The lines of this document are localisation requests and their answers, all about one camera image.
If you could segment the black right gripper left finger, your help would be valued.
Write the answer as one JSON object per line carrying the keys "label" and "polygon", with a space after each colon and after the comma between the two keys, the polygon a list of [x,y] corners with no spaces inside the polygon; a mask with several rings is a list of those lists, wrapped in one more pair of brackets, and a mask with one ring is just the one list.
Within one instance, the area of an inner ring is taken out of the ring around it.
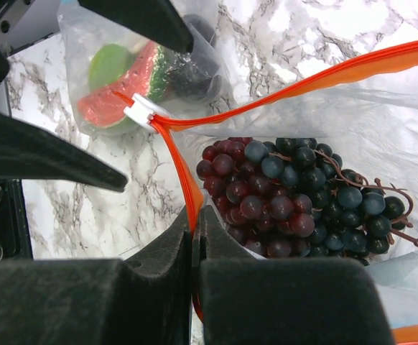
{"label": "black right gripper left finger", "polygon": [[128,259],[0,262],[0,344],[189,344],[182,211]]}

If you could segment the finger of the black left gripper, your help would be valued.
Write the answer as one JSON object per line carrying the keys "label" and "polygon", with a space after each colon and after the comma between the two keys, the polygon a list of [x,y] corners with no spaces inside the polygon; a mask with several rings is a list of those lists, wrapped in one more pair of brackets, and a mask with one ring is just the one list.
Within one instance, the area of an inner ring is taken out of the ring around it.
{"label": "finger of the black left gripper", "polygon": [[79,4],[174,52],[193,50],[194,37],[169,0],[80,0]]}

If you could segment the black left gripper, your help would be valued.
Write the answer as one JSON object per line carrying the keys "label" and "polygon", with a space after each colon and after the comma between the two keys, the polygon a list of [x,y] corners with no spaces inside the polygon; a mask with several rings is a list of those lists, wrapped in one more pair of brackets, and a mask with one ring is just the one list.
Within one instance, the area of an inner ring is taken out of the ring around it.
{"label": "black left gripper", "polygon": [[[0,84],[9,62],[0,51]],[[54,134],[0,114],[0,178],[67,180],[124,192],[128,178]]]}

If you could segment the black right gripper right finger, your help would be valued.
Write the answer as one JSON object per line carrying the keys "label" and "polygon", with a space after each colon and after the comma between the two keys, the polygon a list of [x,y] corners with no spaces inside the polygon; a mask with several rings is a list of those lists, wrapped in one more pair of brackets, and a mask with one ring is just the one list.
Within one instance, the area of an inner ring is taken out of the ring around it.
{"label": "black right gripper right finger", "polygon": [[354,259],[257,259],[210,206],[193,232],[193,305],[207,344],[392,344],[380,298]]}

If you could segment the green leaf vegetable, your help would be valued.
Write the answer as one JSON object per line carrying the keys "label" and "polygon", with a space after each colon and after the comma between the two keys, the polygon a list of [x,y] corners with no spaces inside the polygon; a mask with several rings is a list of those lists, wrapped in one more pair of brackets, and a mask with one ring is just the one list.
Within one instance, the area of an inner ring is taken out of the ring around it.
{"label": "green leaf vegetable", "polygon": [[98,90],[118,80],[135,61],[135,54],[117,44],[104,45],[92,58],[88,68],[88,87]]}

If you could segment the clear bag blue zipper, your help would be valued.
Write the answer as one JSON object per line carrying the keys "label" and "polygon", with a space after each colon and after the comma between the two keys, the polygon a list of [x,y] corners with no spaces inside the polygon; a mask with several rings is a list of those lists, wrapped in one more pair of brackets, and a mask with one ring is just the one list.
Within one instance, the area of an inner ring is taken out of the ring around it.
{"label": "clear bag blue zipper", "polygon": [[122,96],[139,94],[183,118],[197,117],[228,87],[217,51],[216,1],[173,1],[194,37],[179,54],[81,6],[62,1],[57,20],[65,45],[69,99],[78,129],[122,135],[136,122],[124,115]]}

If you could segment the red grape bunch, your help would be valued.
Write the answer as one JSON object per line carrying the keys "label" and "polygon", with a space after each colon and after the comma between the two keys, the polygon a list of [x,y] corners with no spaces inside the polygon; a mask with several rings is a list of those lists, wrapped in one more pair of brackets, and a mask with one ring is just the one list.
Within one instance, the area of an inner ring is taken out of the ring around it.
{"label": "red grape bunch", "polygon": [[272,259],[310,254],[316,207],[300,185],[296,154],[313,160],[315,147],[306,139],[232,137],[203,149],[197,177],[241,246]]}

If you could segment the watermelon slice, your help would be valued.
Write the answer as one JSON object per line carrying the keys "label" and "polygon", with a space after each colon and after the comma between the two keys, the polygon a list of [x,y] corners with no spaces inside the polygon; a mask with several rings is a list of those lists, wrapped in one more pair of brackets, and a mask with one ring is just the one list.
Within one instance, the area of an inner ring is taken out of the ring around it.
{"label": "watermelon slice", "polygon": [[126,131],[136,125],[124,114],[134,94],[158,104],[167,91],[167,61],[164,48],[148,42],[132,66],[113,83],[81,98],[77,110],[85,122],[98,131]]}

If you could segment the dark grape bunch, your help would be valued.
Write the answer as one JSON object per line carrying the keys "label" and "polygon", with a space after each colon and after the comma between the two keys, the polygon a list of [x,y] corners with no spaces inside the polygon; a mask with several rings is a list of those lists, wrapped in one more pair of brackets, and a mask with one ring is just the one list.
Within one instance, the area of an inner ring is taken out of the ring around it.
{"label": "dark grape bunch", "polygon": [[413,200],[402,188],[368,182],[343,168],[333,149],[313,138],[253,140],[241,170],[255,208],[240,214],[251,230],[246,247],[266,258],[345,257],[367,265],[406,233]]}

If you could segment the clear bag orange zipper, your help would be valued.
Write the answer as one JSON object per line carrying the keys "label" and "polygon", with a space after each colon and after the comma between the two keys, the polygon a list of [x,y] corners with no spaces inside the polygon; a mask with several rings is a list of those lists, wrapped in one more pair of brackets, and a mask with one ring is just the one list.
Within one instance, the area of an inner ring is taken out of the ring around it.
{"label": "clear bag orange zipper", "polygon": [[[418,124],[418,40],[347,60],[225,113],[177,118],[134,94],[124,114],[150,132],[162,128],[164,136],[354,138],[363,120],[372,129],[391,121],[390,106],[414,112],[412,120],[397,121],[399,129]],[[418,252],[379,264],[375,276],[395,335],[403,344],[418,343]]]}

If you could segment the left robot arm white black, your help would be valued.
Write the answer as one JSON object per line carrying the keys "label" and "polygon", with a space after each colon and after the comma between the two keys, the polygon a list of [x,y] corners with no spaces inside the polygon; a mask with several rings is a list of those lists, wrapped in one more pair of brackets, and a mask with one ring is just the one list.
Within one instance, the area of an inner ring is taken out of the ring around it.
{"label": "left robot arm white black", "polygon": [[123,193],[77,183],[5,184],[0,252],[5,257],[129,257],[160,235],[184,201],[163,140],[143,131],[92,138],[78,131],[69,101],[65,46],[54,34],[9,58],[0,110],[105,160],[129,177]]}

